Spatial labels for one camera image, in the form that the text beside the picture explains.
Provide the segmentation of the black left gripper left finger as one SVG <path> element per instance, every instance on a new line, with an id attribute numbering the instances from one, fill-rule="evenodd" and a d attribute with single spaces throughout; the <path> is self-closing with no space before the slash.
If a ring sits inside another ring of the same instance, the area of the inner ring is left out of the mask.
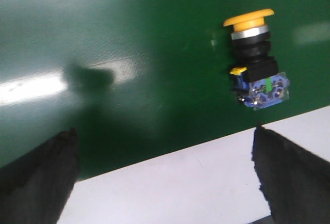
<path id="1" fill-rule="evenodd" d="M 77 181 L 76 129 L 62 131 L 1 168 L 1 223 L 57 223 Z"/>

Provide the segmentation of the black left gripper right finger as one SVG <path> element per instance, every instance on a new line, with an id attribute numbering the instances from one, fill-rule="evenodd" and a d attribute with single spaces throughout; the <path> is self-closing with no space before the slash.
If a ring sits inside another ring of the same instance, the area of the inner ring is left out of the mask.
<path id="1" fill-rule="evenodd" d="M 329 162 L 257 126 L 252 161 L 275 223 L 329 223 Z"/>

